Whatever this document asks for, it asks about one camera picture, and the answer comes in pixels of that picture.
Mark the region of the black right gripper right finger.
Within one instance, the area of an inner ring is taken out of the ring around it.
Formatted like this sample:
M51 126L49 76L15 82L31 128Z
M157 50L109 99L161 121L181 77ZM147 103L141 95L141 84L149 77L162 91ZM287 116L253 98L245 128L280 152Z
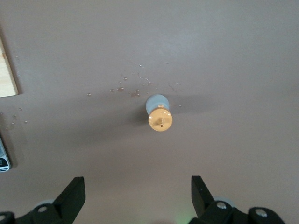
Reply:
M274 211L252 207L243 213L223 200L214 200L201 176L191 178L192 203L196 217L192 224L283 224Z

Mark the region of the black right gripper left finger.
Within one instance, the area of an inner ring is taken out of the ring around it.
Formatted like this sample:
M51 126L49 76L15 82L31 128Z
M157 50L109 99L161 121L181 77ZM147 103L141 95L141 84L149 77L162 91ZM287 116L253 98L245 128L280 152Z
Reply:
M75 177L52 202L36 206L22 217L11 211L0 213L2 224L72 224L85 203L85 181Z

